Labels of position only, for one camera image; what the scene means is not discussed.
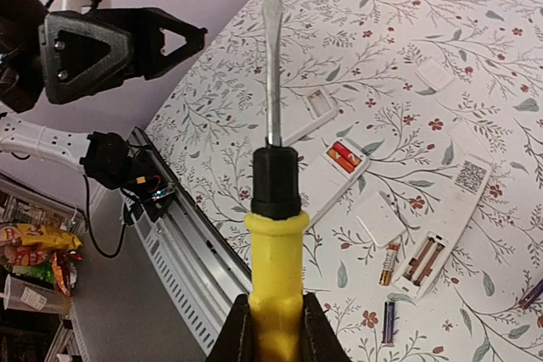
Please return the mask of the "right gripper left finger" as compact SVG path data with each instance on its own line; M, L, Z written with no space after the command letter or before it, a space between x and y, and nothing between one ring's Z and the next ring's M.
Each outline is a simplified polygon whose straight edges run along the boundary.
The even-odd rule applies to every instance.
M236 297L206 362L253 362L255 347L249 296Z

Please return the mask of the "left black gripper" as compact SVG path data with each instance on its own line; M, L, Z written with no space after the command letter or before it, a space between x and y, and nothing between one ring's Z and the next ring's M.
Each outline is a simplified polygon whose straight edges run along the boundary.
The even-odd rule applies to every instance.
M132 35L114 25L48 14L40 0L1 0L1 102L16 113L35 107L43 82L53 104L119 87L133 55Z

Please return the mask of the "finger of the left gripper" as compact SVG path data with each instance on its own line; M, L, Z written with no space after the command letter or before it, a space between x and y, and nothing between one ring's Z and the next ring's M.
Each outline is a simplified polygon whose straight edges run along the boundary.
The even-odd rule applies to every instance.
M161 77L202 51L208 33L160 8L104 8L90 15L132 36L132 56L120 72L125 80Z

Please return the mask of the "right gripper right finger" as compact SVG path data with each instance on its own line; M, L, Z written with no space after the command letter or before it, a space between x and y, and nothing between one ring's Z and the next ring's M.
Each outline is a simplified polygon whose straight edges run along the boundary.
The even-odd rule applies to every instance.
M314 293L303 296L300 325L300 360L350 362Z

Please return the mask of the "yellow pry tool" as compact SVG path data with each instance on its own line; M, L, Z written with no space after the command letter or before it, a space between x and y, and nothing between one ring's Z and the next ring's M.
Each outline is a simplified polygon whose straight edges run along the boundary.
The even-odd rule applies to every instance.
M253 154L253 197L245 225L251 235L249 295L255 358L296 361L303 309L303 232L298 154L283 145L280 36L283 0L263 0L266 39L266 135Z

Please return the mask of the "white remote with display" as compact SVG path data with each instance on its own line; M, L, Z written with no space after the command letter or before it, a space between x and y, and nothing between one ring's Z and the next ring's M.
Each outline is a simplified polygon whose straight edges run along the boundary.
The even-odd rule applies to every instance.
M327 151L333 149L335 142L343 143L361 159L361 163L355 167L353 173L348 174L328 157ZM347 138L337 137L330 146L326 147L324 153L317 156L299 175L302 209L310 218L307 228L313 227L357 182L369 166L370 159Z

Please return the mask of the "black-faced white remote control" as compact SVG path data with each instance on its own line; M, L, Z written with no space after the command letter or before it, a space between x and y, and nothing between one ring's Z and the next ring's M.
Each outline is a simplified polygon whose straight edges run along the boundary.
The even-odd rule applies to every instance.
M311 91L291 103L281 113L282 141L290 146L338 114L338 108L326 90Z

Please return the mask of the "slim white remote control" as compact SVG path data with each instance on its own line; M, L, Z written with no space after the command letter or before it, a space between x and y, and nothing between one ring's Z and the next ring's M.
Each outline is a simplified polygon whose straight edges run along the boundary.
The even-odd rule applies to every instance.
M392 284L400 293L421 299L434 284L483 196L492 165L466 155L445 185L438 208L425 220L422 236L397 267Z

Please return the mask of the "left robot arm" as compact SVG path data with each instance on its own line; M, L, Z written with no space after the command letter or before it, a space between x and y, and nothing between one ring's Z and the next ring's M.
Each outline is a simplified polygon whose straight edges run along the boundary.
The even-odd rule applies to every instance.
M166 74L204 48L207 30L159 8L50 12L39 0L1 0L1 150L63 164L90 177L135 171L124 138L22 120L41 95L68 104L132 78Z

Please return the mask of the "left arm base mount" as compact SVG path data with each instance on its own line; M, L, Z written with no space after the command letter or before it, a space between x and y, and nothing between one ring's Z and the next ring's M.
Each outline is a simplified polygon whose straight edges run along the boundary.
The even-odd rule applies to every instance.
M153 161L154 148L134 145L116 133L93 132L87 153L80 159L84 174L109 190L118 189L139 203L152 221L164 215L175 185Z

